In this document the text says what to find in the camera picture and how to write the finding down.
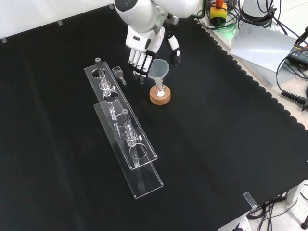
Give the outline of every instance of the clear acrylic block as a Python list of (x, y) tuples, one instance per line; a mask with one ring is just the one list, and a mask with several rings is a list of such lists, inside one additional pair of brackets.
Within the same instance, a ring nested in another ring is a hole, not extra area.
[(105, 97), (97, 66), (85, 68), (99, 103), (94, 106), (122, 172), (135, 198), (163, 186), (152, 161), (157, 155), (128, 104), (113, 73), (106, 62), (103, 67), (105, 80), (110, 82), (111, 96)]

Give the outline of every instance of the robotic hand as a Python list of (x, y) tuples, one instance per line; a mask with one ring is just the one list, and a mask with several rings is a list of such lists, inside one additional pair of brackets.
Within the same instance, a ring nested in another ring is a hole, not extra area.
[(173, 25), (179, 18), (195, 12), (199, 0), (115, 0), (115, 8), (128, 24), (126, 45), (131, 48), (128, 63), (134, 74), (147, 76), (167, 34), (171, 61), (180, 63), (179, 43), (173, 34)]

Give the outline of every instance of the glass funnel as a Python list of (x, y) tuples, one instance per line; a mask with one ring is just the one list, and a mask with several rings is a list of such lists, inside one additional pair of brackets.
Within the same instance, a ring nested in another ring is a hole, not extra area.
[(163, 79), (169, 72), (169, 64), (163, 59), (154, 59), (148, 77), (156, 83), (155, 93), (158, 97), (166, 95), (167, 90), (163, 85)]

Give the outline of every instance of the wooden stand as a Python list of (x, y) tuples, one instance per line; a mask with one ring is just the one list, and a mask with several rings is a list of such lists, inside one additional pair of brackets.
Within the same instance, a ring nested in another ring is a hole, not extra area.
[(150, 100), (152, 103), (156, 104), (156, 105), (164, 105), (166, 104), (167, 102), (170, 101), (170, 98), (171, 98), (171, 91), (170, 91), (170, 88), (167, 87), (166, 85), (164, 85), (166, 90), (167, 90), (167, 93), (166, 95), (164, 95), (163, 97), (158, 97), (155, 93), (155, 86), (153, 86), (151, 89), (150, 89)]

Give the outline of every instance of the cable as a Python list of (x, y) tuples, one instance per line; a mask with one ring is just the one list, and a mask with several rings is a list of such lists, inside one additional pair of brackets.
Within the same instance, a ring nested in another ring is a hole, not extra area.
[[(266, 207), (274, 204), (274, 203), (278, 203), (281, 201), (284, 201), (287, 199), (287, 195), (288, 195), (289, 191), (287, 191), (287, 193), (285, 194), (285, 196), (279, 196), (279, 197), (275, 197), (273, 200), (268, 201), (267, 203), (263, 203), (262, 205), (259, 205), (256, 209), (254, 209), (253, 211), (249, 212), (247, 214), (247, 218), (249, 220), (256, 220), (256, 219), (260, 219), (261, 217), (263, 217), (265, 214), (268, 213), (268, 211), (266, 211)], [(262, 210), (262, 213), (259, 215), (252, 215), (258, 211)]]
[(297, 69), (298, 69), (298, 71), (299, 71), (306, 79), (308, 79), (308, 77), (306, 76), (306, 74), (300, 69), (299, 64), (297, 64)]
[(301, 76), (300, 74), (298, 74), (287, 62), (285, 62), (284, 64), (286, 64), (286, 65), (290, 68), (290, 70), (293, 71), (293, 73), (294, 73), (295, 75), (299, 76), (300, 78), (302, 78), (302, 79), (304, 79), (304, 80), (308, 80), (308, 78), (303, 77), (303, 76)]
[(282, 0), (280, 0), (280, 3), (279, 3), (279, 15), (278, 15), (278, 21), (280, 19), (280, 15), (281, 15), (281, 3), (282, 3)]
[[(303, 49), (301, 49), (301, 50), (297, 50), (297, 51), (295, 51), (295, 52), (290, 53), (290, 55), (295, 54), (295, 53), (300, 52), (300, 51), (308, 51), (308, 48), (303, 48)], [(288, 58), (288, 56), (286, 56), (286, 57), (280, 62), (279, 66), (278, 66), (278, 68), (277, 68), (277, 71), (276, 71), (276, 83), (277, 83), (277, 86), (279, 87), (279, 89), (280, 89), (281, 91), (283, 91), (283, 89), (281, 88), (281, 86), (279, 85), (279, 82), (278, 82), (278, 72), (279, 72), (279, 69), (280, 69), (281, 65), (283, 64), (283, 62), (284, 62), (287, 58)]]
[(268, 229), (267, 229), (267, 231), (269, 231), (269, 230), (273, 230), (273, 224), (272, 224), (272, 222), (271, 222), (271, 215), (272, 215), (272, 213), (273, 213), (273, 210), (274, 210), (274, 205), (275, 205), (275, 203), (273, 203), (273, 205), (272, 205), (272, 207), (269, 209), (269, 221), (268, 221)]
[(195, 17), (195, 18), (204, 18), (205, 16), (205, 1), (206, 0), (203, 0), (202, 2), (202, 10), (200, 10), (197, 14), (193, 14), (192, 16)]
[(285, 212), (283, 212), (283, 213), (281, 213), (281, 214), (278, 214), (278, 215), (275, 215), (275, 216), (271, 217), (271, 219), (272, 219), (272, 218), (275, 218), (275, 217), (278, 217), (278, 216), (281, 216), (281, 215), (285, 214), (286, 212), (288, 212), (291, 208), (293, 208), (293, 207), (296, 205), (297, 201), (298, 201), (298, 199), (296, 200), (296, 202), (294, 203), (294, 205), (292, 205), (288, 210), (286, 210)]
[(293, 30), (291, 30), (290, 28), (288, 28), (285, 24), (283, 24), (282, 22), (280, 22), (277, 18), (275, 18), (275, 16), (273, 17), (273, 19), (275, 19), (275, 21), (277, 23), (280, 23), (282, 26), (284, 26), (285, 28), (287, 28), (289, 31), (291, 31), (294, 35), (296, 35), (302, 42), (304, 42), (307, 46), (308, 46), (308, 43), (303, 40), (297, 33), (295, 33)]
[[(213, 24), (214, 27), (208, 27), (208, 26), (205, 25), (202, 21), (200, 21), (199, 18), (197, 18), (199, 24), (200, 24), (202, 27), (204, 27), (205, 29), (210, 29), (210, 30), (220, 30), (220, 29), (226, 29), (226, 28), (231, 28), (231, 27), (235, 26), (236, 23), (238, 22), (238, 16), (239, 16), (239, 13), (237, 12), (238, 9), (236, 9), (236, 8), (234, 7), (234, 5), (237, 4), (237, 0), (228, 0), (228, 1), (227, 1), (227, 9), (225, 9), (225, 8), (223, 8), (223, 7), (214, 6), (214, 4), (215, 4), (214, 2), (213, 2), (213, 3), (206, 2), (206, 6), (205, 6), (205, 13), (206, 13), (206, 15), (207, 15), (207, 17), (208, 17), (210, 23)], [(224, 23), (215, 22), (214, 20), (212, 20), (212, 19), (210, 18), (210, 15), (209, 15), (209, 9), (210, 9), (211, 7), (216, 7), (216, 8), (218, 8), (218, 9), (224, 9), (225, 11), (228, 12), (228, 14), (232, 15), (233, 18), (230, 19), (230, 20), (228, 20), (228, 21), (226, 21), (226, 22), (224, 22)], [(234, 9), (235, 14), (234, 14), (233, 12), (231, 12), (230, 10), (228, 10), (228, 8), (229, 8), (229, 9)]]

